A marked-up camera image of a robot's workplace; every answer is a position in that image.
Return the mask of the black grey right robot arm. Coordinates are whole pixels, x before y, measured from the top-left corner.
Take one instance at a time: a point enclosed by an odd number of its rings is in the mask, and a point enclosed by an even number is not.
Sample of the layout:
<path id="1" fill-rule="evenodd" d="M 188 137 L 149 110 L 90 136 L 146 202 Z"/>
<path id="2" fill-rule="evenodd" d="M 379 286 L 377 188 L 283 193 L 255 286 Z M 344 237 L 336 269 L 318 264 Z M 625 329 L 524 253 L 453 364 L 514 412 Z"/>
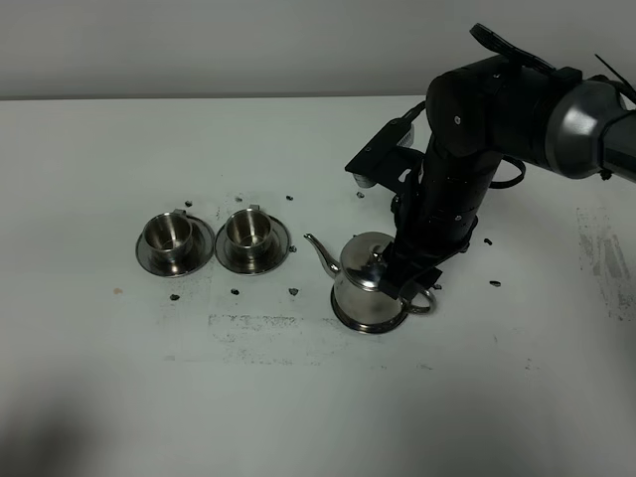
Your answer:
<path id="1" fill-rule="evenodd" d="M 635 93 L 621 79 L 495 56 L 437 77 L 425 100 L 388 122 L 347 169 L 394 195 L 396 236 L 380 290 L 432 285 L 464 251 L 502 162 L 569 179 L 635 177 Z"/>

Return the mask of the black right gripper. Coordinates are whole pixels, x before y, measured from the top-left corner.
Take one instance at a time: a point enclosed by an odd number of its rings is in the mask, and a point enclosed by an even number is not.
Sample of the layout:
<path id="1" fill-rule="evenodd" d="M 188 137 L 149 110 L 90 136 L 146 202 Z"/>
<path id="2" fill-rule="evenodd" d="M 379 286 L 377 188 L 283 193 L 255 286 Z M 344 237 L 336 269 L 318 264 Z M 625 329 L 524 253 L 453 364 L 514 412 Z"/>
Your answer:
<path id="1" fill-rule="evenodd" d="M 442 271 L 434 261 L 464 249 L 477 213 L 502 161 L 481 151 L 458 157 L 430 143 L 397 210 L 397 233 L 383 252 L 380 290 L 390 298 L 412 298 L 434 288 Z"/>

